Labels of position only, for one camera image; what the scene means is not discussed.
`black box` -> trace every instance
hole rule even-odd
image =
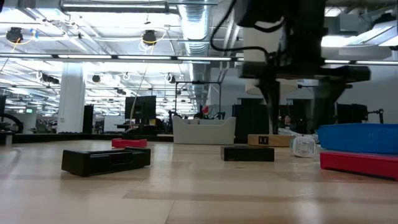
[[[62,170],[81,177],[140,169],[149,165],[150,149],[135,147],[94,152],[64,150],[62,156]]]
[[[224,161],[274,162],[275,150],[268,147],[223,146],[221,159]]]

